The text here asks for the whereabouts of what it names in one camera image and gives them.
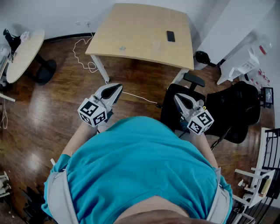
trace wooden floor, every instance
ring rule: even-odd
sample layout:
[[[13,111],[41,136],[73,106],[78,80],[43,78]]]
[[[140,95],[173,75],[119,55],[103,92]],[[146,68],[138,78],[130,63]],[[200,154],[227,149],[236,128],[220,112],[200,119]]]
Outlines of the wooden floor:
[[[20,214],[25,204],[21,189],[30,186],[35,190],[37,185],[43,190],[52,167],[50,159],[57,160],[65,145],[81,123],[77,109],[85,97],[102,85],[104,80],[99,73],[84,70],[74,58],[72,49],[77,38],[44,43],[40,54],[46,60],[55,59],[57,69],[52,80],[39,86],[25,76],[22,76],[7,93],[16,99],[15,103],[6,101],[8,128],[0,129],[0,143],[3,156],[1,165],[7,171],[13,195],[12,205]],[[90,56],[84,54],[86,46],[80,42],[76,52],[80,61],[87,64]],[[162,103],[165,92],[180,69],[157,63],[133,59],[101,57],[110,76],[110,83],[122,83],[123,90],[131,94],[145,97],[151,101]],[[33,62],[28,68],[36,73],[39,65]],[[220,77],[219,70],[206,67],[202,71],[192,72],[203,78],[206,87],[197,87],[196,91],[204,95],[214,93],[232,85],[226,81],[217,86]],[[159,120],[161,110],[155,104],[142,99],[122,94],[113,108],[114,115],[106,126],[100,126],[105,131],[116,121],[130,116],[148,116]],[[251,126],[246,140],[241,144],[223,140],[214,150],[222,175],[232,184],[235,194],[241,194],[237,183],[242,178],[234,175],[235,168],[249,171],[256,165],[261,127],[273,128],[273,109],[262,110],[260,123]],[[210,143],[216,137],[207,137]]]

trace black bag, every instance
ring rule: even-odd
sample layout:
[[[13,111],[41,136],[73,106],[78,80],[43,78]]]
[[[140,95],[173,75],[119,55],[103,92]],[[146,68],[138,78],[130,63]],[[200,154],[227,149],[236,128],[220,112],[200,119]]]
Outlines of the black bag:
[[[14,53],[18,46],[21,44],[20,36],[16,37],[14,35],[11,35],[7,29],[4,29],[3,35],[5,36],[10,45],[10,48],[12,49],[12,52]]]

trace blue t-shirt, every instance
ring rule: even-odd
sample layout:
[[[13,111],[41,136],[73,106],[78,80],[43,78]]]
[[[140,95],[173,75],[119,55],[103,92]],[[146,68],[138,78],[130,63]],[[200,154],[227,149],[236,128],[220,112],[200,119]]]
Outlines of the blue t-shirt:
[[[217,189],[215,169],[203,155],[148,117],[117,122],[72,157],[62,154],[51,172],[64,168],[81,224],[112,224],[127,208],[155,195],[182,207],[191,218],[206,219]],[[220,184],[232,197],[223,177]],[[51,216],[47,203],[42,209]]]

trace electrical outlet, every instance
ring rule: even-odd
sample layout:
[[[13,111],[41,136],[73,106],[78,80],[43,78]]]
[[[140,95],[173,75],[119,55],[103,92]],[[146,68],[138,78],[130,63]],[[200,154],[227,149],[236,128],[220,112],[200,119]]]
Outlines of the electrical outlet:
[[[84,23],[89,27],[89,20],[85,20]]]

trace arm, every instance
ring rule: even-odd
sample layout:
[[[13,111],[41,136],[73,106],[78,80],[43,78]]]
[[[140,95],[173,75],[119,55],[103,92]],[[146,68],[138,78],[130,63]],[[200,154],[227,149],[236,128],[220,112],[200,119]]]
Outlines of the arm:
[[[208,160],[208,162],[215,168],[218,169],[217,161],[214,157],[212,150],[207,142],[207,139],[202,133],[201,135],[196,135],[194,132],[190,131],[191,143],[201,152],[201,154]]]
[[[91,127],[86,122],[82,122],[75,134],[72,136],[62,154],[67,154],[71,156],[74,152],[77,151],[84,143],[87,142],[97,133],[97,127]]]

